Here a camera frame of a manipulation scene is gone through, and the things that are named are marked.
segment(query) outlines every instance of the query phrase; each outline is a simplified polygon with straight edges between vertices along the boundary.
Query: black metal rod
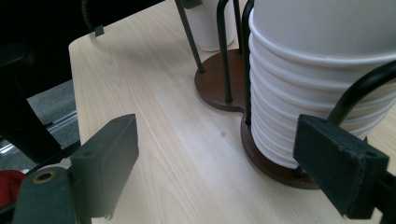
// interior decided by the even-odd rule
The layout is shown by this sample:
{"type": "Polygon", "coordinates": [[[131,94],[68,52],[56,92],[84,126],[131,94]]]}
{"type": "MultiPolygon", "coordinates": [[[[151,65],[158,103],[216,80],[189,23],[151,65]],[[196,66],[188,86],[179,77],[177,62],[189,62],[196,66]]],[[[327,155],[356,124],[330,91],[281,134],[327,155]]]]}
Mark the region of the black metal rod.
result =
{"type": "Polygon", "coordinates": [[[219,48],[221,55],[221,63],[224,74],[224,91],[225,91],[225,102],[230,103],[233,101],[231,94],[231,80],[230,80],[230,65],[228,62],[227,52],[227,35],[225,31],[225,18],[224,10],[227,6],[228,0],[219,0],[217,8],[217,21],[218,21],[218,35],[219,35],[219,48]]]}
{"type": "Polygon", "coordinates": [[[183,23],[184,31],[186,32],[187,39],[189,40],[190,48],[192,51],[192,55],[194,56],[195,62],[198,67],[198,72],[199,73],[204,73],[205,69],[202,66],[201,58],[199,57],[198,54],[198,49],[195,45],[194,37],[192,36],[189,20],[187,19],[186,16],[186,11],[184,11],[183,3],[181,0],[175,0],[178,14],[180,15],[181,22],[183,23]]]}
{"type": "Polygon", "coordinates": [[[235,14],[236,33],[238,34],[238,43],[239,43],[239,53],[242,53],[241,10],[239,9],[239,0],[233,0],[233,14],[235,14]]]}
{"type": "Polygon", "coordinates": [[[396,61],[382,65],[361,77],[341,96],[327,118],[334,124],[341,124],[353,107],[370,92],[396,78],[396,61]]]}
{"type": "Polygon", "coordinates": [[[248,18],[250,17],[251,10],[254,7],[254,0],[248,0],[245,5],[244,13],[242,14],[242,45],[243,59],[244,59],[244,74],[245,74],[245,123],[251,124],[251,100],[250,100],[250,49],[248,48],[248,38],[250,29],[248,27],[248,18]]]}

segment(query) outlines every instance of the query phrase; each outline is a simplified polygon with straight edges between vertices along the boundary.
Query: round wooden base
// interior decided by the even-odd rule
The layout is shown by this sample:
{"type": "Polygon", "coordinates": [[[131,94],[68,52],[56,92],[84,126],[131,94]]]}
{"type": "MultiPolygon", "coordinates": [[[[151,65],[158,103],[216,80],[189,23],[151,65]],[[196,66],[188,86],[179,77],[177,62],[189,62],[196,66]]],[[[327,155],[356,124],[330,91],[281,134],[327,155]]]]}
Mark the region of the round wooden base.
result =
{"type": "MultiPolygon", "coordinates": [[[[238,49],[228,51],[230,62],[230,80],[233,101],[229,104],[225,102],[224,95],[224,78],[221,67],[220,54],[215,54],[204,61],[203,66],[205,72],[195,74],[195,87],[199,96],[207,104],[224,111],[245,112],[245,79],[243,72],[242,54],[238,49]]],[[[241,122],[241,137],[244,150],[249,159],[263,173],[285,185],[298,189],[317,189],[318,186],[313,180],[305,175],[303,177],[295,177],[293,170],[277,165],[266,157],[257,149],[251,135],[250,126],[245,123],[245,116],[241,122]]]]}

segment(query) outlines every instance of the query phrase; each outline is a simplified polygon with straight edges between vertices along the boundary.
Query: table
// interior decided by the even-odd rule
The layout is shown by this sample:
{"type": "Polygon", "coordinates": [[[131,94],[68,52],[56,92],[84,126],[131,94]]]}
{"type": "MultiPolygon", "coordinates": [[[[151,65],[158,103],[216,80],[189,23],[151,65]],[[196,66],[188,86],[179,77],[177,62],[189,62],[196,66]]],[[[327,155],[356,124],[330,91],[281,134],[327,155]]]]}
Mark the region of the table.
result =
{"type": "MultiPolygon", "coordinates": [[[[214,109],[196,93],[196,65],[174,1],[105,32],[69,47],[81,143],[135,113],[140,156],[115,216],[94,223],[378,223],[379,212],[365,221],[341,218],[320,190],[284,186],[249,162],[242,115],[214,109]]],[[[202,60],[212,54],[200,51],[202,60]]],[[[393,174],[395,124],[396,108],[369,135],[391,156],[393,174]]]]}

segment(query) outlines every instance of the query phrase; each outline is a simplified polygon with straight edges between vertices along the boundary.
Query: wooden coaster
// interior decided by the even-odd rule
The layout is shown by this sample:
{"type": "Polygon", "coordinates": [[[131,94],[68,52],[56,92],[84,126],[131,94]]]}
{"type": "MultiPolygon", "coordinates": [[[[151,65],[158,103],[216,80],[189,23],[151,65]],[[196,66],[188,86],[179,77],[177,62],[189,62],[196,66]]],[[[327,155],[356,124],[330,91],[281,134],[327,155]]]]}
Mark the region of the wooden coaster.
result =
{"type": "MultiPolygon", "coordinates": [[[[220,54],[215,54],[204,61],[205,72],[195,74],[195,87],[204,102],[219,110],[230,112],[245,112],[245,78],[242,54],[238,49],[228,51],[230,62],[230,80],[233,101],[225,102],[224,78],[222,73],[220,54]]],[[[293,170],[277,165],[268,160],[257,148],[251,135],[250,126],[245,123],[245,115],[241,121],[241,137],[244,150],[248,158],[263,173],[282,184],[297,189],[318,189],[314,181],[305,175],[301,178],[295,177],[293,170]]]]}

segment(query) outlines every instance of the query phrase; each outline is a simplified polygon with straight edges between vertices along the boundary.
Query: black cable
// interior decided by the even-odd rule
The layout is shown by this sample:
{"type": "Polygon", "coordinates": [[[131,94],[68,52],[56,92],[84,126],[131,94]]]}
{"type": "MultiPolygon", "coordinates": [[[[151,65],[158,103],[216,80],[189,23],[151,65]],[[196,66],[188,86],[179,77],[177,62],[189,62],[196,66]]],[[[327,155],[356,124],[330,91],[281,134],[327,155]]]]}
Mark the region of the black cable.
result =
{"type": "Polygon", "coordinates": [[[361,77],[344,92],[327,120],[337,125],[341,124],[361,99],[394,78],[396,78],[396,61],[386,63],[361,77]]]}
{"type": "Polygon", "coordinates": [[[90,20],[90,16],[88,15],[87,4],[88,4],[88,0],[81,0],[82,18],[84,19],[85,24],[87,25],[90,32],[93,32],[94,29],[90,20]]]}

